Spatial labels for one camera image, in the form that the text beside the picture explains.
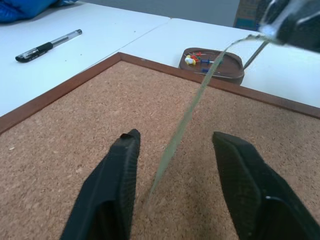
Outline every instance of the pen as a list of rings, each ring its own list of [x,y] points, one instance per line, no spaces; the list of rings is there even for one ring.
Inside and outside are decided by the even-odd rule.
[[[20,63],[27,63],[30,62],[33,59],[36,59],[37,57],[40,57],[41,55],[48,52],[50,49],[53,49],[54,47],[63,44],[70,39],[73,39],[79,35],[82,34],[82,30],[78,29],[73,32],[70,32],[67,35],[64,35],[62,37],[59,37],[53,41],[49,41],[45,44],[42,44],[41,46],[37,46],[29,51],[26,51],[25,53],[22,53],[15,57],[15,60],[17,60]]]

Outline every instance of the wooden frame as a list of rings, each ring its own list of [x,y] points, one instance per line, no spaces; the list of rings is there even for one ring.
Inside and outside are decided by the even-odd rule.
[[[182,79],[201,83],[204,76],[193,73],[191,71],[182,70],[172,66],[167,66],[158,62],[146,60],[136,56],[128,55],[125,53],[118,52],[117,54],[107,58],[106,60],[94,65],[93,67],[75,75],[69,80],[61,83],[53,89],[45,92],[44,94],[34,98],[33,100],[23,104],[22,106],[8,112],[7,114],[0,117],[0,134],[4,133],[13,126],[24,121],[28,117],[37,113],[41,109],[50,105],[54,101],[68,94],[72,90],[81,86],[85,82],[94,78],[98,74],[102,73],[106,69],[115,65],[116,63],[124,61],[134,65],[138,65],[144,68],[156,70],[165,74],[176,76]],[[240,95],[249,99],[253,99],[259,102],[270,104],[282,109],[307,115],[313,118],[320,119],[320,108],[306,105],[300,102],[288,100],[282,97],[270,95],[264,92],[256,91],[243,86],[235,85],[226,81],[214,79],[209,83],[209,86],[219,90],[223,90],[232,94]]]

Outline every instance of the brown tray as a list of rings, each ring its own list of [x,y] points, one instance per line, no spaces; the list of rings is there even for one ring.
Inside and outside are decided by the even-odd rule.
[[[205,75],[205,72],[202,72],[202,69],[209,69],[211,64],[207,63],[197,63],[196,65],[187,65],[185,62],[185,55],[189,53],[197,53],[201,52],[202,54],[206,54],[201,56],[203,60],[214,61],[216,57],[221,53],[221,51],[191,47],[184,50],[179,67],[184,70],[189,70],[197,74]],[[229,83],[240,85],[242,83],[242,79],[245,76],[244,67],[242,65],[241,58],[231,52],[226,52],[223,58],[223,63],[218,66],[215,73],[213,74],[213,78],[220,79]]]

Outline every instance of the gray wall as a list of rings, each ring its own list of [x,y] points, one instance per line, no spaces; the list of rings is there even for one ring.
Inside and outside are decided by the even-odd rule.
[[[82,0],[170,18],[233,27],[240,0]]]

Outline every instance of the white desk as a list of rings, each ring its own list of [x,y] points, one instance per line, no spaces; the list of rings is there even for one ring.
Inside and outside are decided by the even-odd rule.
[[[0,116],[167,23],[168,17],[78,2],[0,25]],[[74,30],[83,34],[28,63],[15,56]]]
[[[248,34],[257,32],[171,19],[120,49],[120,52],[178,67],[187,48],[224,50]],[[230,48],[229,52],[240,56],[244,64],[260,44],[243,42]],[[320,107],[320,54],[268,45],[245,70],[242,86]]]

